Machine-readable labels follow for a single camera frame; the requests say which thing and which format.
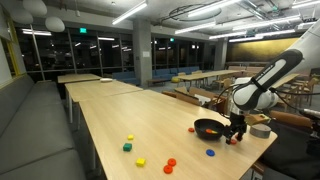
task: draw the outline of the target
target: exit sign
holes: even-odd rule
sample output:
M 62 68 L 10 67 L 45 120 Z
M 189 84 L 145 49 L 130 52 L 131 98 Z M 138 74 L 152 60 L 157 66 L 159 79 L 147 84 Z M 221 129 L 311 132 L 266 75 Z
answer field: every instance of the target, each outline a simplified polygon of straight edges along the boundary
M 80 28 L 80 33 L 83 33 L 83 34 L 87 33 L 87 28 Z

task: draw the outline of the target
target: fluorescent light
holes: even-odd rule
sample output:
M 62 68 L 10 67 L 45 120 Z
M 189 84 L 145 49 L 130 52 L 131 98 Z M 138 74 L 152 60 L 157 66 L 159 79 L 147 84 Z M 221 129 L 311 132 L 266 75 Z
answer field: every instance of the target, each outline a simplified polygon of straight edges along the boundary
M 262 39 L 263 36 L 249 37 L 249 38 L 239 38 L 239 39 L 230 39 L 229 42 L 240 42 L 240 41 L 251 41 Z
M 105 40 L 105 41 L 114 41 L 114 38 L 104 38 L 104 37 L 98 37 L 99 40 Z
M 258 36 L 273 36 L 273 35 L 278 35 L 278 34 L 289 34 L 289 33 L 294 33 L 294 32 L 296 32 L 294 29 L 284 30 L 284 31 L 274 31 L 274 32 L 267 32 L 267 33 L 259 33 L 259 34 L 256 34 L 256 37 L 258 37 Z
M 199 8 L 199 9 L 196 9 L 194 11 L 189 12 L 188 17 L 198 16 L 200 14 L 204 14 L 204 13 L 207 13 L 207 12 L 210 12 L 210 11 L 213 11 L 213 10 L 225 7 L 225 6 L 229 6 L 229 5 L 236 3 L 236 2 L 239 2 L 239 1 L 241 1 L 241 0 L 224 0 L 224 1 L 217 2 L 217 3 L 213 3 L 208 6 L 205 6 L 205 7 L 202 7 L 202 8 Z
M 177 30 L 175 32 L 175 34 L 180 34 L 180 33 L 185 33 L 185 32 L 194 31 L 194 30 L 198 30 L 198 29 L 203 29 L 203 28 L 207 28 L 207 27 L 212 27 L 212 26 L 215 26 L 215 25 L 216 25 L 216 22 L 211 22 L 211 23 L 207 23 L 207 24 L 201 24 L 201 25 L 198 25 L 198 26 L 193 26 L 193 27 Z
M 245 35 L 245 34 L 247 34 L 247 31 L 210 36 L 209 39 L 218 39 L 218 38 L 231 37 L 231 36 L 240 36 L 240 35 Z
M 23 34 L 32 34 L 32 31 L 23 31 Z M 51 32 L 45 32 L 45 31 L 34 31 L 34 35 L 40 35 L 40 36 L 52 36 Z
M 278 23 L 283 23 L 283 22 L 287 22 L 287 21 L 294 21 L 294 20 L 298 20 L 298 19 L 300 19 L 299 15 L 290 16 L 290 17 L 286 17 L 286 18 L 274 19 L 274 20 L 264 21 L 264 22 L 260 22 L 260 23 L 253 23 L 253 24 L 236 26 L 233 28 L 233 30 L 236 31 L 236 30 L 241 30 L 241 29 L 264 27 L 264 26 L 269 26 L 271 24 L 278 24 Z
M 301 8 L 301 7 L 305 7 L 305 6 L 310 6 L 310 5 L 314 5 L 314 4 L 319 4 L 320 1 L 301 1 L 298 3 L 293 3 L 292 4 L 292 8 Z
M 122 14 L 121 16 L 119 16 L 118 18 L 116 18 L 115 20 L 113 20 L 112 24 L 115 25 L 117 23 L 119 23 L 120 21 L 126 19 L 127 17 L 131 16 L 132 14 L 140 11 L 141 9 L 147 7 L 147 1 L 144 0 L 141 3 L 139 3 L 138 5 L 136 5 L 135 7 L 133 7 L 132 9 L 130 9 L 129 11 L 125 12 L 124 14 Z

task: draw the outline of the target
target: ceiling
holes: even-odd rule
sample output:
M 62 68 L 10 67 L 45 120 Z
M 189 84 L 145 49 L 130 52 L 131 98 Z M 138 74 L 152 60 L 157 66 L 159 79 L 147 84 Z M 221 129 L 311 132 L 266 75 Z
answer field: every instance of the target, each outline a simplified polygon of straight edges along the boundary
M 131 9 L 142 0 L 76 0 L 78 9 L 80 12 L 88 12 L 99 15 L 106 15 L 110 17 L 118 17 L 122 13 Z M 46 5 L 54 6 L 58 8 L 66 8 L 75 10 L 75 0 L 44 0 Z M 262 21 L 257 16 L 254 16 L 251 12 L 260 12 L 264 14 L 264 19 L 276 19 L 281 17 L 287 17 L 292 15 L 301 14 L 303 19 L 315 17 L 318 19 L 320 16 L 320 6 L 309 6 L 301 9 L 292 9 L 291 5 L 294 0 L 242 0 L 239 3 L 235 3 L 228 7 L 224 7 L 213 13 L 209 13 L 200 18 L 206 20 L 190 21 L 187 14 L 182 14 L 176 17 L 176 20 L 169 17 L 170 12 L 179 8 L 189 5 L 194 5 L 184 9 L 184 11 L 191 10 L 204 4 L 210 4 L 215 0 L 149 0 L 148 6 L 138 12 L 136 15 L 149 19 L 155 26 L 166 26 L 175 29 L 182 29 L 191 26 L 196 26 L 212 21 L 216 21 L 217 25 L 213 28 L 206 28 L 198 30 L 201 33 L 214 35 L 225 32 L 231 32 L 232 28 L 237 25 L 244 25 Z M 253 3 L 256 8 L 250 6 L 250 2 Z M 279 25 L 282 29 L 288 29 L 296 26 L 299 22 L 288 22 L 283 25 Z

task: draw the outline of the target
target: long table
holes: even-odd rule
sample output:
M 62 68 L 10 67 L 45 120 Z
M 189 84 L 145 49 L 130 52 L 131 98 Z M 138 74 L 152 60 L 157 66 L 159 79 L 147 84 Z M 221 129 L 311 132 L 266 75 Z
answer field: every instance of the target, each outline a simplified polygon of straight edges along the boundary
M 150 90 L 81 101 L 102 167 L 108 179 L 240 179 L 277 135 L 260 139 L 246 133 L 236 145 L 205 141 L 188 132 L 199 118 L 229 120 L 218 113 Z M 127 140 L 129 134 L 134 140 Z M 132 143 L 131 152 L 124 152 L 125 143 Z M 206 155 L 213 149 L 214 157 Z M 137 167 L 138 158 L 145 158 L 144 167 Z M 172 174 L 163 167 L 169 158 L 177 165 Z
M 67 74 L 63 76 L 58 76 L 58 83 L 72 83 L 80 81 L 92 81 L 100 79 L 100 76 L 94 74 Z
M 194 81 L 194 80 L 209 78 L 209 77 L 213 77 L 213 76 L 220 76 L 220 75 L 224 75 L 224 74 L 232 74 L 232 73 L 236 73 L 236 72 L 241 72 L 241 71 L 221 70 L 221 71 L 211 71 L 211 72 L 206 72 L 206 73 L 191 74 L 191 75 L 184 75 L 184 76 L 177 76 L 177 77 L 183 81 L 190 81 L 190 87 L 191 87 L 192 81 Z
M 85 81 L 77 83 L 68 83 L 65 85 L 68 93 L 69 118 L 73 122 L 72 102 L 78 103 L 90 99 L 96 99 L 104 96 L 141 91 L 142 88 L 113 80 L 112 82 L 102 83 L 100 81 Z

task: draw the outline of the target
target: gray cushion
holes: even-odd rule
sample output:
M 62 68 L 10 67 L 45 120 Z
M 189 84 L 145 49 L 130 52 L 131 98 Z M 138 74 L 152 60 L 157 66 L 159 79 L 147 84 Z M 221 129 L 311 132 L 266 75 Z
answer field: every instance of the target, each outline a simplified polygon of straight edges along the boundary
M 0 180 L 85 180 L 76 151 L 69 150 L 0 175 Z
M 10 123 L 16 110 L 17 109 L 10 98 L 5 93 L 0 91 L 0 137 Z
M 30 93 L 20 106 L 20 110 L 61 103 L 55 82 L 40 82 L 33 86 Z
M 0 138 L 0 174 L 73 147 L 61 104 L 19 110 Z
M 12 83 L 7 85 L 3 90 L 4 93 L 10 97 L 16 108 L 20 106 L 29 91 L 31 90 L 34 82 L 30 76 L 25 75 L 15 79 Z

